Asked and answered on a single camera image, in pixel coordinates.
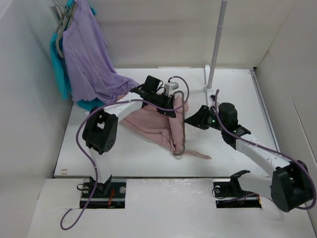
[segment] white wall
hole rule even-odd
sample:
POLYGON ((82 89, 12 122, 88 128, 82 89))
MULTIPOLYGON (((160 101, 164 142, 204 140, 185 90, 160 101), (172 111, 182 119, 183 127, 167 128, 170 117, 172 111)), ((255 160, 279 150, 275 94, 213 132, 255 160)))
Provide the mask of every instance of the white wall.
POLYGON ((71 109, 58 92, 43 0, 0 1, 0 236, 27 236, 44 178, 53 174, 71 109))
MULTIPOLYGON (((297 0, 256 73, 282 151, 317 184, 317 1, 297 0)), ((317 231, 317 207, 309 212, 317 231)))
MULTIPOLYGON (((221 0, 90 0, 116 67, 210 64, 221 0)), ((218 66, 258 66, 295 0, 229 0, 218 66)))

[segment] purple shirt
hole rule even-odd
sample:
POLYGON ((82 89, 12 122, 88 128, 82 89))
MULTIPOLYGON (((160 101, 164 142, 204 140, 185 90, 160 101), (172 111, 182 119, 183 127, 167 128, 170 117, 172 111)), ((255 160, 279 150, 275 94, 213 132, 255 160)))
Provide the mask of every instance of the purple shirt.
POLYGON ((74 20, 63 32, 65 56, 73 101, 100 99, 112 103, 138 86, 131 78, 118 75, 106 50, 107 42, 86 0, 78 3, 74 20))

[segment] pink towel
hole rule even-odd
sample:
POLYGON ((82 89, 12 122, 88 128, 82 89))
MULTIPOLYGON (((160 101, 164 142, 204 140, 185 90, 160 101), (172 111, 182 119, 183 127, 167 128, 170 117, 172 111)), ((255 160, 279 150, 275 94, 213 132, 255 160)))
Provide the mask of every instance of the pink towel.
MULTIPOLYGON (((177 96, 174 101, 174 108, 182 105, 182 99, 177 96)), ((188 103, 185 105, 185 111, 189 110, 188 103)), ((173 153, 179 153, 183 150, 183 109, 176 111, 176 118, 170 118, 157 112, 153 106, 145 106, 139 109, 121 121, 121 124, 134 133, 142 135, 160 146, 163 146, 173 153)), ((211 159, 194 151, 185 151, 184 154, 198 156, 204 159, 211 159)))

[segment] rectangular slot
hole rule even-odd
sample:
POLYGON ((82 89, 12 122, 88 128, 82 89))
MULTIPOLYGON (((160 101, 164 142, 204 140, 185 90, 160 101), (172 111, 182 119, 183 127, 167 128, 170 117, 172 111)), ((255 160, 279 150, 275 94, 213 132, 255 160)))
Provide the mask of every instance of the rectangular slot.
POLYGON ((261 201, 259 199, 247 199, 228 202, 226 200, 217 200, 217 208, 262 208, 261 201))
MULTIPOLYGON (((80 208, 83 208, 86 204, 86 201, 80 201, 80 208)), ((123 209, 125 208, 125 201, 114 201, 112 200, 110 206, 107 200, 104 201, 90 201, 87 209, 123 209)))

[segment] screw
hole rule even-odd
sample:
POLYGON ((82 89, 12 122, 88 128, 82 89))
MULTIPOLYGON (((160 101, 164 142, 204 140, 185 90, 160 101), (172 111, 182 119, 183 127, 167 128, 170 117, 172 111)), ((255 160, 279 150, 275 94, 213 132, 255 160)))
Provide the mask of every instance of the screw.
POLYGON ((83 187, 83 193, 88 193, 89 192, 89 188, 88 187, 83 187))
POLYGON ((121 187, 121 188, 119 189, 119 192, 120 192, 120 193, 125 193, 125 192, 126 192, 126 188, 125 188, 125 187, 121 187))
POLYGON ((215 187, 214 187, 214 191, 215 191, 216 193, 219 193, 219 192, 220 192, 220 186, 219 186, 219 185, 215 186, 215 187))

